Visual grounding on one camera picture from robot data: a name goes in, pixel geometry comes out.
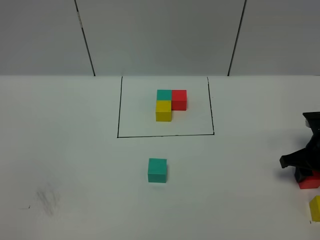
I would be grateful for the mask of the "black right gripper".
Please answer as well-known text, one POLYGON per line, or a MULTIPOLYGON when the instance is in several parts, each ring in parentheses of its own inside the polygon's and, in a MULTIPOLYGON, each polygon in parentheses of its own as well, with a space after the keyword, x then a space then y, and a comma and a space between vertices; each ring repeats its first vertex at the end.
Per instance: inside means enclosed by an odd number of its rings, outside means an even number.
POLYGON ((307 177, 313 176, 313 171, 307 168, 306 156, 308 152, 308 163, 314 170, 320 169, 320 112, 304 112, 308 127, 311 128, 312 137, 306 147, 288 155, 280 157, 281 168, 289 166, 296 167, 294 177, 297 182, 303 182, 307 177))

